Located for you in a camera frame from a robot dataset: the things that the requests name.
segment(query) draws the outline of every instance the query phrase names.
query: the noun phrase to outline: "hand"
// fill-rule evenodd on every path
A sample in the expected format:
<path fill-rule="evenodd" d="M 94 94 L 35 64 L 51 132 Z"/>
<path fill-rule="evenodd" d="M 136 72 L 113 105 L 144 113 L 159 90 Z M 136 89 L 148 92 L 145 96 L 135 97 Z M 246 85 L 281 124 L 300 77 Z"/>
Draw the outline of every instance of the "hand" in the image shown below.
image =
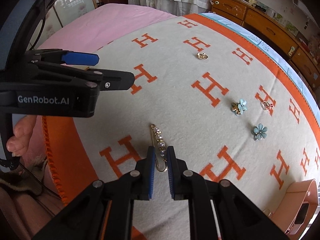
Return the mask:
<path fill-rule="evenodd" d="M 27 115 L 15 125 L 14 136 L 7 141 L 7 149 L 12 152 L 12 157 L 22 156 L 27 152 L 36 120 L 36 115 Z"/>

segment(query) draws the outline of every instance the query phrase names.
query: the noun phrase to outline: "orange h letter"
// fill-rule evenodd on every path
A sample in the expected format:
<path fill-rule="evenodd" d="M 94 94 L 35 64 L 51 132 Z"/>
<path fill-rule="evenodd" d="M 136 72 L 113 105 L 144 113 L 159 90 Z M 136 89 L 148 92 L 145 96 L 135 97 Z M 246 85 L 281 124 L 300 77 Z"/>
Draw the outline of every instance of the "orange h letter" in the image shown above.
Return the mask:
<path fill-rule="evenodd" d="M 280 150 L 278 152 L 277 159 L 281 161 L 281 166 L 280 166 L 279 172 L 278 173 L 276 172 L 276 166 L 273 165 L 273 167 L 272 167 L 272 169 L 270 171 L 270 175 L 271 176 L 274 175 L 276 177 L 276 180 L 278 181 L 278 183 L 280 185 L 279 189 L 281 189 L 284 181 L 280 179 L 280 174 L 282 172 L 283 167 L 285 168 L 285 174 L 287 174 L 288 171 L 289 171 L 290 166 L 285 164 L 284 159 L 281 156 L 281 151 Z"/>
<path fill-rule="evenodd" d="M 134 67 L 134 69 L 138 69 L 140 70 L 140 74 L 134 76 L 134 78 L 137 80 L 139 77 L 142 77 L 142 76 L 146 76 L 146 78 L 148 79 L 148 83 L 151 83 L 153 81 L 155 81 L 157 79 L 156 76 L 151 76 L 144 68 L 143 68 L 143 64 L 140 64 L 139 66 L 136 66 Z M 131 94 L 135 94 L 136 92 L 138 92 L 139 90 L 142 89 L 142 86 L 136 86 L 135 84 L 132 85 L 132 91 L 131 91 Z"/>
<path fill-rule="evenodd" d="M 193 88 L 198 88 L 207 98 L 209 98 L 212 102 L 212 106 L 213 107 L 216 107 L 218 105 L 218 103 L 220 102 L 220 99 L 219 98 L 214 98 L 212 95 L 210 95 L 210 91 L 215 87 L 217 86 L 220 90 L 221 90 L 221 94 L 222 95 L 226 95 L 226 93 L 229 92 L 229 90 L 227 88 L 223 88 L 218 82 L 216 82 L 212 77 L 210 77 L 210 74 L 209 72 L 207 73 L 204 73 L 203 78 L 207 78 L 209 79 L 212 84 L 207 88 L 207 89 L 204 89 L 202 86 L 200 86 L 200 81 L 197 80 L 196 82 L 194 82 L 191 87 Z"/>
<path fill-rule="evenodd" d="M 143 48 L 143 47 L 145 47 L 145 46 L 148 45 L 148 43 L 143 43 L 143 42 L 146 41 L 146 40 L 151 40 L 151 42 L 158 41 L 158 39 L 151 38 L 151 37 L 148 35 L 148 33 L 143 34 L 141 37 L 145 37 L 145 39 L 142 40 L 142 41 L 138 41 L 138 38 L 135 38 L 134 40 L 132 40 L 132 41 L 135 41 L 136 43 L 138 43 L 141 48 Z"/>
<path fill-rule="evenodd" d="M 132 139 L 131 136 L 128 135 L 127 137 L 124 137 L 123 139 L 118 141 L 120 145 L 124 145 L 127 148 L 129 153 L 127 153 L 126 155 L 122 156 L 117 160 L 114 160 L 110 154 L 110 152 L 112 151 L 111 147 L 108 147 L 100 152 L 101 156 L 105 156 L 105 158 L 107 159 L 108 163 L 110 164 L 110 166 L 112 167 L 113 171 L 115 172 L 118 178 L 120 178 L 123 175 L 120 169 L 118 168 L 118 166 L 121 163 L 124 163 L 125 161 L 131 158 L 133 158 L 136 162 L 141 160 L 140 156 L 138 155 L 138 153 L 130 143 L 131 139 Z"/>
<path fill-rule="evenodd" d="M 308 162 L 308 166 L 309 166 L 310 160 L 308 159 L 308 156 L 307 156 L 307 153 L 306 153 L 306 149 L 305 149 L 305 148 L 303 149 L 303 155 L 306 156 L 306 159 L 305 159 L 304 163 L 303 163 L 303 158 L 301 159 L 300 166 L 301 166 L 301 167 L 303 168 L 303 170 L 304 170 L 304 176 L 306 176 L 306 175 L 307 175 L 306 163 Z"/>
<path fill-rule="evenodd" d="M 211 46 L 211 45 L 205 44 L 203 41 L 199 40 L 197 37 L 193 37 L 192 39 L 197 41 L 197 42 L 191 43 L 189 40 L 186 40 L 183 43 L 191 45 L 192 47 L 196 48 L 199 52 L 201 52 L 204 49 L 197 47 L 197 45 L 203 44 L 206 48 Z"/>
<path fill-rule="evenodd" d="M 249 57 L 247 54 L 245 54 L 240 48 L 237 48 L 236 51 L 233 51 L 232 54 L 237 55 L 239 58 L 241 58 L 247 65 L 250 65 L 250 62 L 253 60 L 253 58 Z"/>
<path fill-rule="evenodd" d="M 296 116 L 296 111 L 298 112 L 298 115 L 300 115 L 300 111 L 296 108 L 295 104 L 292 102 L 290 98 L 290 103 L 293 105 L 294 109 L 292 110 L 291 106 L 289 106 L 289 110 L 293 113 L 294 117 L 297 119 L 297 122 L 299 124 L 299 118 Z"/>
<path fill-rule="evenodd" d="M 276 106 L 276 101 L 273 100 L 273 99 L 268 95 L 268 93 L 263 89 L 263 86 L 260 85 L 259 90 L 262 91 L 262 92 L 266 95 L 266 97 L 265 97 L 265 99 L 262 99 L 262 98 L 260 97 L 260 95 L 259 95 L 259 92 L 258 92 L 258 93 L 256 93 L 256 96 L 255 96 L 256 99 L 260 100 L 261 102 L 263 102 L 263 101 L 269 101 L 269 100 L 270 100 L 270 101 L 272 102 L 273 106 Z M 273 114 L 273 109 L 270 109 L 270 110 L 269 110 L 269 113 L 270 113 L 270 115 L 272 116 L 272 114 Z"/>
<path fill-rule="evenodd" d="M 317 164 L 317 170 L 318 170 L 318 168 L 319 168 L 318 161 L 319 161 L 319 159 L 320 159 L 320 156 L 319 156 L 319 154 L 318 154 L 318 148 L 316 149 L 316 152 L 317 152 L 317 156 L 316 156 L 316 158 L 315 158 L 315 162 L 316 162 L 316 164 Z"/>
<path fill-rule="evenodd" d="M 213 165 L 209 163 L 207 166 L 203 168 L 202 171 L 200 171 L 200 175 L 204 176 L 207 175 L 212 181 L 214 182 L 219 182 L 222 180 L 224 177 L 228 175 L 228 173 L 234 169 L 237 173 L 237 180 L 240 180 L 245 173 L 246 169 L 245 168 L 240 168 L 238 164 L 230 157 L 230 155 L 227 153 L 228 147 L 224 146 L 220 152 L 218 153 L 218 158 L 221 159 L 222 157 L 228 162 L 228 165 L 225 167 L 225 169 L 218 175 L 216 176 L 212 171 L 211 168 Z"/>
<path fill-rule="evenodd" d="M 192 28 L 193 26 L 198 26 L 197 24 L 191 23 L 191 22 L 189 22 L 188 20 L 185 20 L 184 22 L 185 22 L 186 24 L 184 24 L 184 23 L 182 23 L 182 22 L 178 22 L 178 24 L 184 25 L 184 26 L 186 26 L 187 28 Z"/>

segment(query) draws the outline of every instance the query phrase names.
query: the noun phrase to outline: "blue flower brooch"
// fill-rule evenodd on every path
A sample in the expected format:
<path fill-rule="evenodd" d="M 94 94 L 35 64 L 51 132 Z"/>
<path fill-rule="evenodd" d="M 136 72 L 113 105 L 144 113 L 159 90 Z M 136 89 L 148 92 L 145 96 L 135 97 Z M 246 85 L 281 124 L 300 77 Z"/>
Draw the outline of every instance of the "blue flower brooch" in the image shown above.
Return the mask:
<path fill-rule="evenodd" d="M 247 101 L 240 99 L 239 103 L 232 103 L 231 111 L 235 113 L 235 115 L 243 114 L 244 111 L 248 110 Z"/>
<path fill-rule="evenodd" d="M 254 134 L 254 140 L 258 141 L 262 138 L 265 139 L 267 137 L 266 132 L 268 131 L 267 127 L 264 127 L 261 123 L 258 126 L 253 128 L 252 134 Z"/>

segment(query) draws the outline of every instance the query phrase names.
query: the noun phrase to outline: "pearl brooch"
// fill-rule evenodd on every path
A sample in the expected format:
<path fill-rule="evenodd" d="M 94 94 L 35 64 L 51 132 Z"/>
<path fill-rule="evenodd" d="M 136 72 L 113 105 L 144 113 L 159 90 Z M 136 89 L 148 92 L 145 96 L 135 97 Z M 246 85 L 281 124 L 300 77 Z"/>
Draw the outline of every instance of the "pearl brooch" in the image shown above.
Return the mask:
<path fill-rule="evenodd" d="M 168 166 L 167 166 L 167 159 L 165 157 L 165 154 L 166 154 L 165 142 L 163 140 L 163 135 L 161 133 L 161 130 L 158 127 L 156 127 L 154 124 L 151 125 L 151 136 L 152 136 L 152 143 L 153 143 L 154 148 L 158 148 L 158 150 L 155 152 L 155 154 L 156 154 L 156 168 L 158 171 L 161 171 L 161 172 L 166 171 L 168 169 Z M 164 160 L 165 168 L 163 170 L 161 170 L 159 168 L 157 152 L 159 152 L 159 155 Z"/>

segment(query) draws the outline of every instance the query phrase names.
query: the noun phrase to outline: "pink bed sheet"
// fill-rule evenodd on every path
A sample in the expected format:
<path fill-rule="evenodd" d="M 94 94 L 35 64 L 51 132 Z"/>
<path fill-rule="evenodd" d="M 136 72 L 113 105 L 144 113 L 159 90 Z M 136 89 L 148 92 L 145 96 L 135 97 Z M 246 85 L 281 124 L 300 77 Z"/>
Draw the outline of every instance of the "pink bed sheet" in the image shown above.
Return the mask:
<path fill-rule="evenodd" d="M 176 16 L 150 7 L 110 3 L 66 25 L 39 49 L 92 53 L 128 33 L 174 17 Z"/>

